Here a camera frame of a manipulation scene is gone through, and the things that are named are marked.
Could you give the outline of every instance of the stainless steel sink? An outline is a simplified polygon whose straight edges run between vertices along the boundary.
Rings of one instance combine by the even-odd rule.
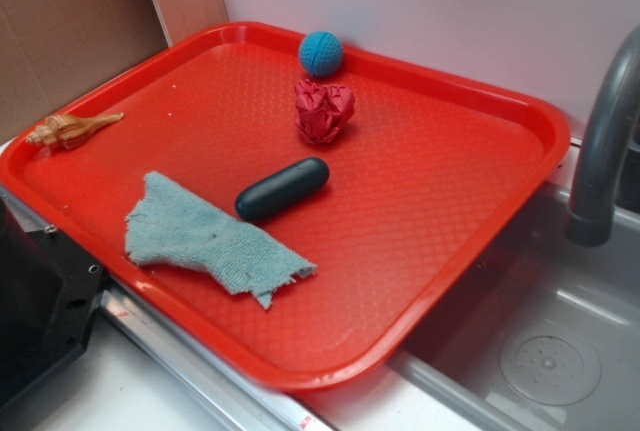
[[[545,184],[392,359],[485,429],[640,429],[640,215],[563,235]]]

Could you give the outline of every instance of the knitted ball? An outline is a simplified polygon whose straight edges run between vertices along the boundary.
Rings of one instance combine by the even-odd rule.
[[[326,31],[315,31],[302,40],[298,50],[300,64],[314,78],[335,73],[342,63],[342,43]]]

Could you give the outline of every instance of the gray faucet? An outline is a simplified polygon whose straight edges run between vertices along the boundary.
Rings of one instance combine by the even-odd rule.
[[[565,235],[604,244],[615,204],[640,212],[640,26],[620,46],[587,124],[573,177]]]

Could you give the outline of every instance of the plastic tray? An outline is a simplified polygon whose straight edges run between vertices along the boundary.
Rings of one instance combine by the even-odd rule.
[[[564,156],[562,115],[537,99],[347,47],[356,114],[330,145],[295,126],[303,36],[215,27],[60,110],[124,112],[72,151],[18,137],[0,180],[204,345],[284,390],[328,387],[383,362]],[[125,216],[156,170],[235,215],[240,191],[308,156],[323,190],[262,223],[318,264],[264,311],[210,276],[138,268]]]

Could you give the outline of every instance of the drain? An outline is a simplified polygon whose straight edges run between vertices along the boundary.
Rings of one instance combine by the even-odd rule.
[[[591,345],[552,324],[510,336],[502,345],[500,367],[518,394],[553,406],[583,400],[600,380],[600,361]]]

